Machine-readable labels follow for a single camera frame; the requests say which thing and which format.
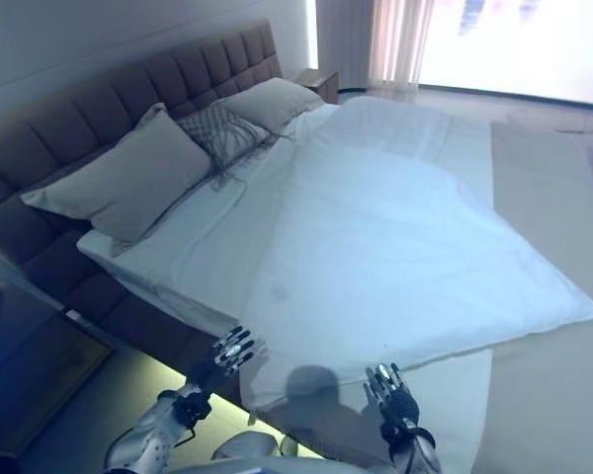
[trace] nightstand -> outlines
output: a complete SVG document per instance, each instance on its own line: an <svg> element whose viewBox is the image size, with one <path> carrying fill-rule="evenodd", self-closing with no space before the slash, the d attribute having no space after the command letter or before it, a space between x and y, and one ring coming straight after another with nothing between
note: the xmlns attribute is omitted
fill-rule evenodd
<svg viewBox="0 0 593 474"><path fill-rule="evenodd" d="M328 104L338 104L338 72L304 69L290 76L288 80L315 92Z"/></svg>

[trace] sheer curtain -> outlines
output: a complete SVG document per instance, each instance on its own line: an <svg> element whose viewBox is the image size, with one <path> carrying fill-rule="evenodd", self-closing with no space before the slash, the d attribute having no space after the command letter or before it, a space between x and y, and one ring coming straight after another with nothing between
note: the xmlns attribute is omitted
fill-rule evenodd
<svg viewBox="0 0 593 474"><path fill-rule="evenodd" d="M369 85L415 92L434 0L375 0Z"/></svg>

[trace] bed frame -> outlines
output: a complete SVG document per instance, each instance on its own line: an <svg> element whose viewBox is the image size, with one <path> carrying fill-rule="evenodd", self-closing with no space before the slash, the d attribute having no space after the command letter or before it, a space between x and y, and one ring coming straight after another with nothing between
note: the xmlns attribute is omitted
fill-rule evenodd
<svg viewBox="0 0 593 474"><path fill-rule="evenodd" d="M184 372L214 338L136 297L76 248L91 229L28 207L20 194L96 160L163 102L172 117L281 77L268 20L194 40L120 67L0 120L0 257L33 284ZM236 386L222 395L238 401Z"/></svg>

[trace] white pillow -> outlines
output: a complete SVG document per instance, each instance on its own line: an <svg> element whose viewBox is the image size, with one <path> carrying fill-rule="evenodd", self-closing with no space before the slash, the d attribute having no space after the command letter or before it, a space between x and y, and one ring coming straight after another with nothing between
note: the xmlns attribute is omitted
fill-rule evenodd
<svg viewBox="0 0 593 474"><path fill-rule="evenodd" d="M279 131L303 112L323 104L309 89L278 77L217 102L242 118L271 131Z"/></svg>
<svg viewBox="0 0 593 474"><path fill-rule="evenodd" d="M21 199L66 217L89 219L116 239L120 250L122 243L142 238L210 167L209 155L156 104L113 149Z"/></svg>

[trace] gray pillow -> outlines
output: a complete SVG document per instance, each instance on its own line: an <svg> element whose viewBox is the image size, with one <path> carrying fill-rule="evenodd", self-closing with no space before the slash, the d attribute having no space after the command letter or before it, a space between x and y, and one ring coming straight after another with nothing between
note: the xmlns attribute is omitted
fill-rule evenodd
<svg viewBox="0 0 593 474"><path fill-rule="evenodd" d="M270 138L264 128L221 106L178 118L176 123L211 156L213 170L217 173L223 173Z"/></svg>
<svg viewBox="0 0 593 474"><path fill-rule="evenodd" d="M323 101L309 89L275 77L218 104L251 123L277 132L294 117L320 107Z"/></svg>
<svg viewBox="0 0 593 474"><path fill-rule="evenodd" d="M89 219L104 234L131 244L210 167L207 153L158 104L112 150L21 199L32 207Z"/></svg>

